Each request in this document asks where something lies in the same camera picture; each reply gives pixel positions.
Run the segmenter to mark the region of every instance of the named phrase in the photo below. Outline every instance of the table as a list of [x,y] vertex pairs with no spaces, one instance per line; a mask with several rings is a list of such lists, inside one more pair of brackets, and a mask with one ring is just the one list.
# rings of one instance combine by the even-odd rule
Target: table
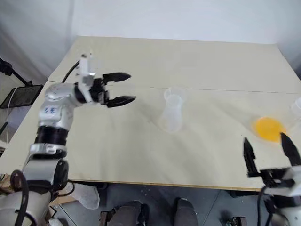
[[[1,173],[22,168],[50,84],[0,158]],[[157,126],[165,89],[108,88],[112,96],[136,94],[137,99],[118,108],[75,110],[67,139],[70,179],[256,190],[262,181],[246,176],[244,137],[253,145],[259,168],[290,165],[280,145],[257,138],[249,122],[261,115],[281,118],[297,94],[187,89],[183,128],[168,134]],[[298,130],[290,134],[299,147],[300,135]]]
[[[97,76],[133,76],[114,85],[301,93],[300,80],[276,45],[210,41],[79,36],[48,81],[61,82],[90,50]],[[75,74],[66,82],[77,82]]]
[[[288,124],[289,106],[301,96],[301,82],[275,45],[79,37],[49,80],[61,81],[78,56],[97,45],[94,59],[103,62],[95,67],[98,76],[115,71],[133,76],[109,85],[111,97],[137,99],[112,109],[75,110],[67,139],[70,179],[257,191],[263,183],[246,176],[244,137],[259,169],[290,165],[279,144],[260,140],[251,128],[261,116]],[[22,168],[50,81],[0,158],[1,173]],[[73,72],[67,82],[75,81]],[[176,85],[188,97],[184,123],[168,134],[158,119],[165,89]],[[300,135],[298,127],[289,131],[299,148]]]

